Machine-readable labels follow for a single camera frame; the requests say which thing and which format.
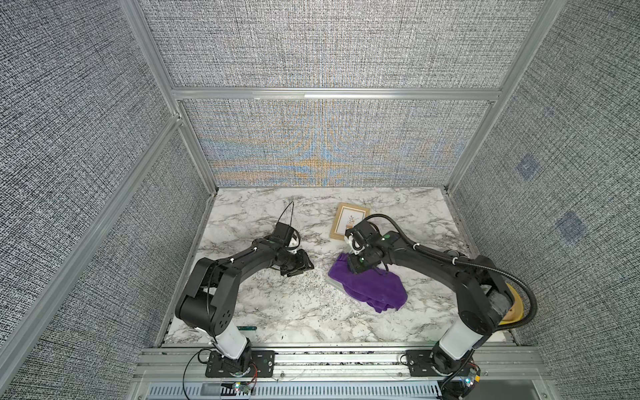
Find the light wooden picture frame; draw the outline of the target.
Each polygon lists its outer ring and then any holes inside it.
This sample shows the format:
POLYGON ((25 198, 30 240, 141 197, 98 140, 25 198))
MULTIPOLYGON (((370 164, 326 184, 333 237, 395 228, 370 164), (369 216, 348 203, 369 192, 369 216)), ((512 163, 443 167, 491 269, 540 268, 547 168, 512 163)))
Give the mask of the light wooden picture frame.
POLYGON ((334 240, 342 240, 348 229, 355 227, 370 215, 370 209, 350 203, 338 205, 329 237, 334 240))

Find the purple cloth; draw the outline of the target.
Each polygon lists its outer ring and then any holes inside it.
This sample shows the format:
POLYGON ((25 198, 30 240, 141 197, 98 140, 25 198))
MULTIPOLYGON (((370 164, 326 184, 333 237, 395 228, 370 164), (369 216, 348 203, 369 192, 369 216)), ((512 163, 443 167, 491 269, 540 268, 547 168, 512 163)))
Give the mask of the purple cloth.
POLYGON ((398 275, 379 268, 353 273, 349 269, 346 253, 338 255, 328 276, 339 283, 347 295, 368 304, 377 313, 390 309, 400 310, 408 300, 408 294, 398 275))

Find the grey green picture frame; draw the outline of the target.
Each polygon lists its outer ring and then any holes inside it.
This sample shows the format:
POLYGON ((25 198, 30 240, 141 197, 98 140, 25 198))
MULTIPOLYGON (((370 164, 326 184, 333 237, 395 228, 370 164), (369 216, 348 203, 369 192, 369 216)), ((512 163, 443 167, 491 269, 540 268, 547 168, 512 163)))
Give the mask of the grey green picture frame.
POLYGON ((328 275, 325 278, 326 278, 327 283, 330 286, 332 286, 333 288, 336 288, 336 290, 340 291, 341 293, 347 293, 345 291, 345 289, 344 289, 344 286, 340 282, 334 280, 333 278, 331 278, 328 275))

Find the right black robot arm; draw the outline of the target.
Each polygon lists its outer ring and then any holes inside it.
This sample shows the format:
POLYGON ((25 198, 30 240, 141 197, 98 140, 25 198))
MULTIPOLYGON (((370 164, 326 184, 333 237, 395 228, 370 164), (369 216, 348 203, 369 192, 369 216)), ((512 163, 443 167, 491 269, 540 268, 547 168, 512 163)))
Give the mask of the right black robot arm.
POLYGON ((428 248, 402 231, 381 233, 367 220, 348 229, 345 239, 352 250, 348 266, 353 273, 393 264, 436 280, 455 293, 458 317, 431 351, 432 369, 440 376, 458 371, 475 349, 501 330, 501 322, 514 305, 503 274, 488 258, 471 260, 457 252, 428 248))

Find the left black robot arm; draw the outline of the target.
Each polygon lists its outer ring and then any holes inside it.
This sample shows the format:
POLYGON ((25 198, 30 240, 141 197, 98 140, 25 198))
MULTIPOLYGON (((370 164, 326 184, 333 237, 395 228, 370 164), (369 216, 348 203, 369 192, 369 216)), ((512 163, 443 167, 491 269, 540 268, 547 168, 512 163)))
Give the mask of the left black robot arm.
POLYGON ((247 373, 252 358, 250 340, 233 322, 240 285, 272 267, 287 278, 314 269, 304 250, 259 238, 228 258, 198 260, 175 306, 176 318, 210 336, 223 367, 232 373, 247 373))

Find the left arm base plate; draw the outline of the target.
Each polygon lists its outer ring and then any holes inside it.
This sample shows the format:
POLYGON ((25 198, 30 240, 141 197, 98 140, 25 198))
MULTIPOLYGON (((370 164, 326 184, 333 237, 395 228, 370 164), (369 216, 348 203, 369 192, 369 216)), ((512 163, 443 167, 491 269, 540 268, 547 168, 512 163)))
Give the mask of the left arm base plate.
POLYGON ((213 353, 205 370, 206 378, 271 378, 275 366, 275 351, 249 350, 239 359, 213 353))

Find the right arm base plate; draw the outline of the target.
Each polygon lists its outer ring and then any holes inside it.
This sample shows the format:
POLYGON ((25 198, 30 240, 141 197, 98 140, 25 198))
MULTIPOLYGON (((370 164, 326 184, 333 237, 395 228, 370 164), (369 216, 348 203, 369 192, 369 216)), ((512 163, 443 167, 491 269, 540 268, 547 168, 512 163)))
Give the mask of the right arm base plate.
POLYGON ((408 350, 403 355, 410 375, 420 377, 446 377, 458 371, 464 361, 470 361, 473 351, 466 352, 460 359, 451 358, 445 351, 436 349, 408 350))

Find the aluminium front rail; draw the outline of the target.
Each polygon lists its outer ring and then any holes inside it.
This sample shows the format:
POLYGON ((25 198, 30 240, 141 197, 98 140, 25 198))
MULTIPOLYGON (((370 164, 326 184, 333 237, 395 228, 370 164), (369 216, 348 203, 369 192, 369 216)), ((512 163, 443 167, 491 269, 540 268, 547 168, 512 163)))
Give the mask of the aluminium front rail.
MULTIPOLYGON (((427 343, 334 343, 327 347, 259 346, 257 351, 273 351, 274 360, 261 361, 258 367, 273 373, 268 380, 288 382, 302 380, 410 380, 406 353, 416 352, 426 357, 431 349, 427 343)), ((145 349, 138 359, 133 381, 196 381, 205 377, 206 356, 198 357, 195 347, 145 349)), ((481 368, 482 380, 531 379, 550 380, 539 351, 533 347, 518 347, 505 343, 487 343, 473 355, 481 368)))

